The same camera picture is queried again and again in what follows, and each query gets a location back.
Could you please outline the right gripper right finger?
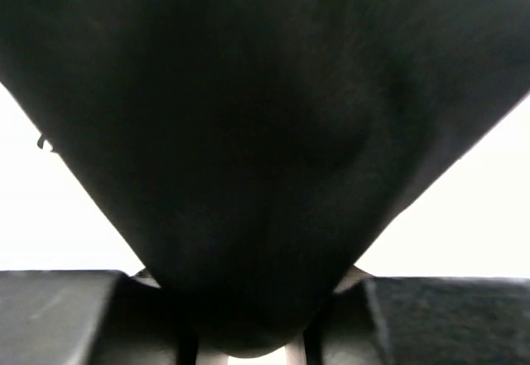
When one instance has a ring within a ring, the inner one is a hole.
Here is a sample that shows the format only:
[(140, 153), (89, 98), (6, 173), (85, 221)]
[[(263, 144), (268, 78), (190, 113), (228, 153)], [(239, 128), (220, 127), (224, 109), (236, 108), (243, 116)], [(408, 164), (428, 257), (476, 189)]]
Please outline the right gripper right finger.
[(529, 281), (378, 277), (332, 296), (309, 364), (527, 364)]

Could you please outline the black trousers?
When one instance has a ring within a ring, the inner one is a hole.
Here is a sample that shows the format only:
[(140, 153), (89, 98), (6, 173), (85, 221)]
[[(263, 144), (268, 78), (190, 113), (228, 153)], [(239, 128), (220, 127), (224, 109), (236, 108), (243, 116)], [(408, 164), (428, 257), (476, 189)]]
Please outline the black trousers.
[(529, 0), (1, 0), (1, 82), (174, 306), (250, 357), (529, 90)]

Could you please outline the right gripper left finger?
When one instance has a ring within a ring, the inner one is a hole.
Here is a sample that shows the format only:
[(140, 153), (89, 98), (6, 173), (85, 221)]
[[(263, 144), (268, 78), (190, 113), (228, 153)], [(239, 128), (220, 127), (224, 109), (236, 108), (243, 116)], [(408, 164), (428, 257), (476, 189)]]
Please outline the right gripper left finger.
[(161, 289), (120, 271), (4, 271), (3, 364), (193, 364)]

